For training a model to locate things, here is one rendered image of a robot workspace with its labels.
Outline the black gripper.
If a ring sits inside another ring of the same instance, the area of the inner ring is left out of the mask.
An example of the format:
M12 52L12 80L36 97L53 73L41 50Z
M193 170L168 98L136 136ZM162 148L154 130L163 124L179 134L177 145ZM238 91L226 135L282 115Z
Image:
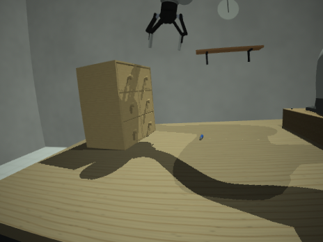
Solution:
M172 24L173 23L174 26L176 27L176 29L178 30L179 34L180 34L178 50L179 51L181 50L183 37L185 35L188 35L188 33L187 33L186 27L185 27L184 22L183 22L183 15L181 13L179 15L177 15L177 8L178 8L178 5L176 3L172 2L172 1L164 1L164 2L161 3L161 12L160 12L160 14L154 13L151 22L149 23L147 29L145 30L147 33L149 33L149 38L148 38L149 39L149 43L148 43L149 48L152 48L153 33L163 23L165 23L165 24ZM160 17L161 19L155 24L158 17ZM182 29L183 29L184 33L181 32L180 28L175 23L175 19L177 17L180 20L180 23L182 25Z

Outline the tan wooden chest of drawers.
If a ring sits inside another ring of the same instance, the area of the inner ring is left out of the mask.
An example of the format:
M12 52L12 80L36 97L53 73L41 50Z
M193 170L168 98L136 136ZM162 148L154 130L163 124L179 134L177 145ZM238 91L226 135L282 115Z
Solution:
M151 88L139 89L136 70L137 89L119 90L116 63L134 67L145 67L150 70L150 67L119 60L110 60L76 68L81 114L87 147L126 150L156 131L155 129L143 137L141 122L142 138L129 147L125 147L123 122L135 117L141 118L141 115L145 113L154 112L154 105L153 110L141 113L139 101L140 114L122 120L119 94L130 91L138 92L139 96L139 91L152 91L152 80L150 72Z

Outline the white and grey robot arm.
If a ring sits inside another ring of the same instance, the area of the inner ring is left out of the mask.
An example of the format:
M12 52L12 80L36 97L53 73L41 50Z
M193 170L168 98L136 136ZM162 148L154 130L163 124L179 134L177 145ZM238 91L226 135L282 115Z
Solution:
M193 0L160 0L172 1L174 3L187 5L190 4ZM321 51L319 58L317 60L317 69L316 69L316 100L314 106L307 106L307 111L312 111L323 115L323 50Z

